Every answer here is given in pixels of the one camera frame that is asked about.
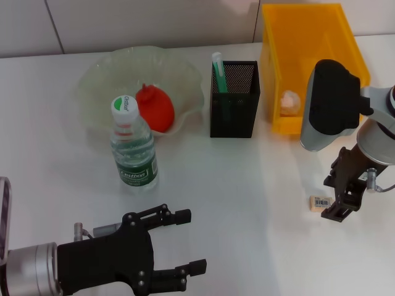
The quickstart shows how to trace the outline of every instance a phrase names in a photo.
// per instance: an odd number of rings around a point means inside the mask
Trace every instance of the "clear glass bowl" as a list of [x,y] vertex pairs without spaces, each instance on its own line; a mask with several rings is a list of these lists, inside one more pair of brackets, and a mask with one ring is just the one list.
[[166,133],[152,132],[155,136],[174,134],[189,114],[202,110],[201,81],[198,70],[171,49],[139,46],[111,52],[93,65],[77,86],[81,122],[87,128],[112,129],[112,100],[124,94],[135,97],[143,83],[153,84],[170,97],[175,120]]

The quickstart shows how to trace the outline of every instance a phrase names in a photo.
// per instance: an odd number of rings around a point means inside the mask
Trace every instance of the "yellow plastic bin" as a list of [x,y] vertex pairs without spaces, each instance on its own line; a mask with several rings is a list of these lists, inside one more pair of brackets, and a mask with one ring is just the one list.
[[[369,85],[368,69],[340,4],[264,4],[262,13],[260,72],[273,132],[301,133],[307,84],[319,60],[337,60],[360,78],[361,87]],[[296,115],[280,114],[287,90],[301,98]]]

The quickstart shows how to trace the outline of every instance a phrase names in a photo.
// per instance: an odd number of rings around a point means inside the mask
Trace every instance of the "red ball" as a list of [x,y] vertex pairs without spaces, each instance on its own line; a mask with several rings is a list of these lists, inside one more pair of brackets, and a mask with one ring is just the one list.
[[153,131],[166,132],[174,122],[174,107],[172,101],[160,88],[146,86],[136,94],[140,115]]

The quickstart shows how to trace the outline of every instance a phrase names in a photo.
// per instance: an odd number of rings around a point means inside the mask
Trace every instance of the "pen holder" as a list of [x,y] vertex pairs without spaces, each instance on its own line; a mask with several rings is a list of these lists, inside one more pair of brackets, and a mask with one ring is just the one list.
[[210,137],[251,138],[260,95],[258,63],[223,61],[228,92],[218,92],[212,67]]

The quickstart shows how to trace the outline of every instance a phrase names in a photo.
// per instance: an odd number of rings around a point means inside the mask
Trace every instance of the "plastic bottle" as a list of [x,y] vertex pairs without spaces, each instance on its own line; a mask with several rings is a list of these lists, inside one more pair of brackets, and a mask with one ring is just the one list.
[[139,194],[157,183],[154,136],[140,116],[132,96],[120,96],[111,103],[114,130],[111,148],[120,178]]

